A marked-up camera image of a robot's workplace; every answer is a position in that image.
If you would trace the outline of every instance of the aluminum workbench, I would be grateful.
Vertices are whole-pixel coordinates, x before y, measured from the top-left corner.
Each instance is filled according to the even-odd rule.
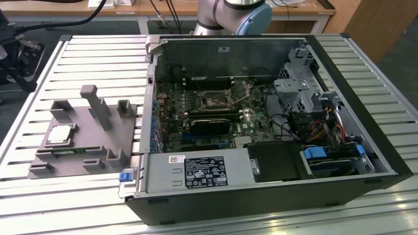
[[[418,172],[418,112],[350,38],[317,35],[337,67]],[[0,147],[0,234],[413,234],[418,229],[418,176],[338,207],[287,211],[167,226],[145,225],[119,197],[119,174],[27,179],[54,99],[86,106],[79,89],[99,88],[107,104],[143,104],[146,36],[74,36],[60,41]],[[133,147],[141,145],[142,111]]]

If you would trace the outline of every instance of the black cable on desk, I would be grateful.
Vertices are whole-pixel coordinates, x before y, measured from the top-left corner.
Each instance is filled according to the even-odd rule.
[[[171,0],[166,0],[166,2],[167,2],[167,6],[169,6],[169,9],[171,12],[171,16],[173,16],[175,23],[177,23],[177,26],[178,26],[179,34],[182,34],[182,24],[179,21],[179,16],[178,16],[175,5],[173,4]]]
[[[68,26],[78,26],[82,24],[88,23],[99,14],[103,6],[104,6],[106,0],[102,0],[98,8],[95,9],[94,13],[91,14],[91,16],[82,20],[82,21],[75,21],[75,22],[68,22],[68,23],[47,23],[47,24],[36,24],[36,25],[30,25],[30,26],[23,26],[20,28],[18,28],[16,32],[18,33],[24,33],[28,32],[31,30],[36,30],[36,29],[43,29],[43,28],[56,28],[56,27],[68,27]]]
[[[290,12],[289,12],[289,8],[298,8],[297,6],[289,6],[286,2],[283,2],[283,0],[279,0],[286,6],[282,6],[279,4],[275,3],[274,0],[271,0],[271,2],[274,3],[274,5],[279,6],[279,7],[286,7],[286,10],[287,10],[287,21],[286,21],[286,25],[285,25],[285,33],[287,31],[287,24],[289,24],[289,21],[290,21]]]
[[[165,19],[163,14],[162,14],[161,11],[158,10],[158,8],[157,8],[157,6],[155,6],[155,4],[154,4],[154,1],[150,0],[150,2],[151,2],[151,5],[153,5],[153,7],[154,7],[157,16],[159,17],[159,19],[162,20],[162,22],[163,22],[165,25],[167,26],[167,28],[169,28],[169,30],[170,30],[170,33],[173,34],[174,31],[173,31],[173,29],[171,29],[171,27],[170,27],[170,25],[169,25],[169,23],[167,23],[167,21],[166,21],[166,19]]]

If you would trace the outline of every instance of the warning label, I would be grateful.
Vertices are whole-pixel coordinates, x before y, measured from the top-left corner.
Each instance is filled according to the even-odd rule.
[[[185,159],[187,188],[206,188],[229,185],[223,156]]]

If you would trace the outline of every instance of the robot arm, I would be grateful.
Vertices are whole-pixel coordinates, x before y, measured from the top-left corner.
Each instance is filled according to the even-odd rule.
[[[194,35],[262,34],[271,21],[265,0],[201,0]]]

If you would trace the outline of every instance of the blue tab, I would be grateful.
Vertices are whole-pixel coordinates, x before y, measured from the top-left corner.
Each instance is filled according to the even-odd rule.
[[[306,159],[311,159],[311,158],[313,158],[313,155],[311,155],[311,153],[309,152],[307,149],[303,150],[303,155],[305,155],[305,158],[306,158]]]
[[[328,153],[324,147],[309,147],[303,151],[303,154],[305,154],[306,159],[328,157]]]
[[[134,180],[133,172],[122,172],[119,175],[119,182],[130,182]]]
[[[356,146],[356,148],[358,149],[358,153],[360,153],[361,155],[366,154],[365,148],[364,148],[364,146],[362,146],[361,144],[358,144],[358,145]]]

